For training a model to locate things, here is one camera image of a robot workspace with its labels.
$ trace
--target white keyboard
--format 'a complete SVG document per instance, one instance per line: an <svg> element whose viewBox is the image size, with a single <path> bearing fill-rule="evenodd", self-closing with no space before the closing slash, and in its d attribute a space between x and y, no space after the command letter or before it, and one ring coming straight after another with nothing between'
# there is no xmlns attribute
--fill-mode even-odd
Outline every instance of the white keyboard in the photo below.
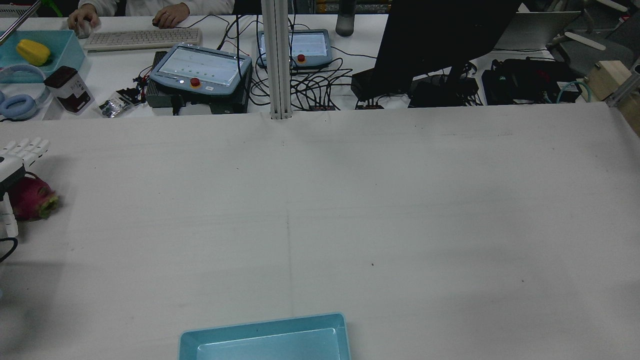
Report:
<svg viewBox="0 0 640 360"><path fill-rule="evenodd" d="M84 43L87 51L117 51L172 47L179 42L200 45L202 32L198 28L153 29L92 33Z"/></svg>

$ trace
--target white desk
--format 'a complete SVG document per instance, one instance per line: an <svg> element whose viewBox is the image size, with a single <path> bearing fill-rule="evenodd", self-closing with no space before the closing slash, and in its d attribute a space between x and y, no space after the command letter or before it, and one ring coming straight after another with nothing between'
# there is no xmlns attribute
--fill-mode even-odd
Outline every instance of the white desk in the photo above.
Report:
<svg viewBox="0 0 640 360"><path fill-rule="evenodd" d="M640 142L603 103L60 120L0 265L3 360L175 359L342 311L354 360L640 354Z"/></svg>
<svg viewBox="0 0 640 360"><path fill-rule="evenodd" d="M193 17L194 19L187 19L184 21L185 26L188 26L194 21L201 19L202 17ZM231 16L224 17L225 19L232 21L235 19ZM243 29L254 17L245 17L240 21L240 28ZM376 56L378 48L380 46L380 40L382 39L382 33L385 27L387 17L385 15L358 15L356 17L355 32L348 38L338 36L335 31L336 15L298 15L296 17L297 24L304 24L312 29L326 28L329 30L330 40L332 45L346 51L351 54L365 54L369 56ZM10 19L0 19L0 28L5 28L11 23ZM227 24L215 17L208 17L202 22L198 23L196 27L199 27L203 31L204 40L202 45L205 47L216 48L222 39L225 26ZM62 29L67 28L65 20L61 19L45 19L45 18L32 18L29 19L20 28L22 30L28 29ZM97 31L119 31L119 30L134 30L134 29L151 29L151 17L105 17L102 18L102 25ZM256 59L256 41L255 41L255 25L251 25L240 38L241 49L252 56L252 59ZM225 44L223 50L235 52L235 47L230 44ZM138 72L148 67L153 62L153 57L157 49L154 50L136 50L136 51L116 51L116 52L101 52L101 53L88 53L86 59L80 69L80 75L85 80L89 89L92 91L94 98L97 102L102 103L111 94L118 89L125 87L133 87L134 83L131 79L138 75ZM480 59L476 60L479 69L490 68L491 61L496 58L498 60L504 60L506 58L519 58L523 56L546 56L542 53L528 53L518 54L509 52L492 52ZM348 56L333 50L333 57L341 57L344 59L343 68L354 69L353 72L359 72L362 70L370 69L374 66L375 60L370 58L364 58L360 56ZM337 63L332 65L334 69L337 67ZM480 77L482 71L479 71L476 75ZM259 70L259 76L266 78L266 73L263 70ZM350 83L350 79L345 78L340 80L342 83ZM8 93L12 94L17 90L13 88L7 88ZM356 97L351 92L349 86L334 86L332 88L332 99L338 105L340 109L348 110L353 109L356 104ZM256 98L257 102L266 102L268 98ZM409 103L409 99L405 97L395 97L390 99L388 97L382 98L380 104L385 108L406 108ZM269 106L256 106L252 103L249 104L249 112L269 112ZM181 115L206 115L209 114L209 107L206 105L188 105L180 110ZM124 117L148 117L153 115L171 115L171 109L153 109L147 104L136 107L133 111L123 114ZM97 111L88 110L85 111L79 117L81 119L90 119L101 116ZM62 110L61 106L54 103L49 108L49 112L41 111L39 116L34 117L34 120L41 119L73 119L76 115L70 114Z"/></svg>

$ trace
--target robotic hand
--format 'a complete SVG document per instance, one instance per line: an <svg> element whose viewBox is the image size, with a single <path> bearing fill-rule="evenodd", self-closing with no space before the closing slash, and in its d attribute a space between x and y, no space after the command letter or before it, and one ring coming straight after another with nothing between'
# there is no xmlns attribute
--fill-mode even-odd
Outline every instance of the robotic hand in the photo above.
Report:
<svg viewBox="0 0 640 360"><path fill-rule="evenodd" d="M9 238L18 236L18 224L6 191L24 176L27 169L49 149L49 141L35 138L10 142L0 150L0 221Z"/></svg>

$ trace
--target white sleeve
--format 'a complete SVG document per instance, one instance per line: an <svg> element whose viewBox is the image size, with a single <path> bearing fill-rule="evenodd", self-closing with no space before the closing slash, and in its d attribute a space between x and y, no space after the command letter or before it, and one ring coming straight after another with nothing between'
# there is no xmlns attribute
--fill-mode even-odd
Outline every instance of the white sleeve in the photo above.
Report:
<svg viewBox="0 0 640 360"><path fill-rule="evenodd" d="M190 15L228 15L234 11L234 0L184 0Z"/></svg>
<svg viewBox="0 0 640 360"><path fill-rule="evenodd" d="M118 0L80 0L78 8L84 4L95 6L98 16L114 16L118 8Z"/></svg>

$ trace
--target small storage box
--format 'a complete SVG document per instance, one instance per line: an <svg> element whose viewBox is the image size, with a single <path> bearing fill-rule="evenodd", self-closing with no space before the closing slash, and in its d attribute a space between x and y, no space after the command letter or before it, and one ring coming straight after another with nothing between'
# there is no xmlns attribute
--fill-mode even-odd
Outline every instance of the small storage box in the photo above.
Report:
<svg viewBox="0 0 640 360"><path fill-rule="evenodd" d="M62 65L80 69L84 61L84 52L73 30L36 30L16 31L0 46L0 67L28 63L15 50L20 40L29 39L39 42L51 50L49 60L38 68L45 76L51 75ZM41 83L42 79L28 73L18 72L2 80L3 83Z"/></svg>
<svg viewBox="0 0 640 360"><path fill-rule="evenodd" d="M178 360L351 360L344 316L304 316L186 331Z"/></svg>

